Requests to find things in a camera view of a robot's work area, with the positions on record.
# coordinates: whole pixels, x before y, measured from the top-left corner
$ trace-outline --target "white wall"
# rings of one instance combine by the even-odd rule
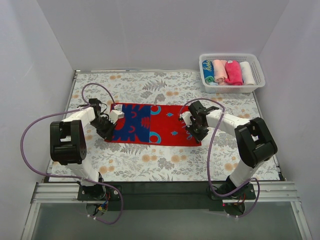
[[[259,56],[266,86],[257,93],[313,239],[320,239],[319,13],[318,0],[290,0]]]
[[[0,239],[20,239],[36,181],[20,155],[20,137],[40,116],[64,109],[73,70],[36,0],[0,7]],[[39,170],[49,163],[49,121],[26,138]]]
[[[73,69],[199,69],[259,55],[289,0],[37,0]]]

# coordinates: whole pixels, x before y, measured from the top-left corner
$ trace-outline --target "red towel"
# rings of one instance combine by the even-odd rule
[[[201,146],[179,121],[180,105],[117,103],[124,118],[117,121],[112,143],[162,146]]]
[[[226,83],[231,85],[243,85],[241,66],[237,61],[227,61],[225,64],[225,70],[228,74]]]

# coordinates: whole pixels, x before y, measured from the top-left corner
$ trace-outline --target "plastic basket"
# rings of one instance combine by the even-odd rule
[[[243,86],[232,86],[232,85],[218,85],[218,86],[211,86],[206,84],[204,71],[202,69],[202,63],[205,60],[226,60],[226,61],[237,61],[241,62],[248,62],[251,67],[252,75],[255,81],[255,85],[243,85]],[[265,76],[262,72],[260,63],[255,55],[252,54],[245,54],[245,53],[212,53],[212,54],[202,54],[199,57],[199,66],[200,66],[200,75],[202,79],[202,83],[204,85],[205,91],[209,94],[215,93],[252,93],[257,88],[262,88],[265,84]]]

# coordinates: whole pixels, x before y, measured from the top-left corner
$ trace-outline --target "tabletop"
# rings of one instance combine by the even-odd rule
[[[79,73],[69,110],[84,104],[81,90],[88,83],[104,85],[117,103],[183,105],[195,98],[209,98],[223,104],[228,114],[247,119],[260,116],[252,93],[206,93],[197,71]],[[87,87],[85,97],[98,98],[110,109],[112,100],[99,86]],[[205,107],[213,105],[209,101],[202,100],[201,103]],[[97,135],[95,128],[88,125],[84,131],[87,145],[85,161],[90,161],[106,182],[206,181],[207,154],[212,132],[211,128],[201,146],[161,146],[105,142]],[[236,139],[218,130],[211,151],[211,179],[224,181],[239,160]],[[72,175],[67,167],[52,161],[48,172]],[[279,180],[275,161],[270,159],[265,162],[254,177],[259,180]],[[50,178],[49,181],[75,180]]]

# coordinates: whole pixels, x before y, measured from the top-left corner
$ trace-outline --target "red and blue towel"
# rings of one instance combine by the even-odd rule
[[[122,105],[124,118],[117,121],[113,143],[150,144],[162,146],[201,146],[179,121],[181,105],[151,105],[117,103]]]

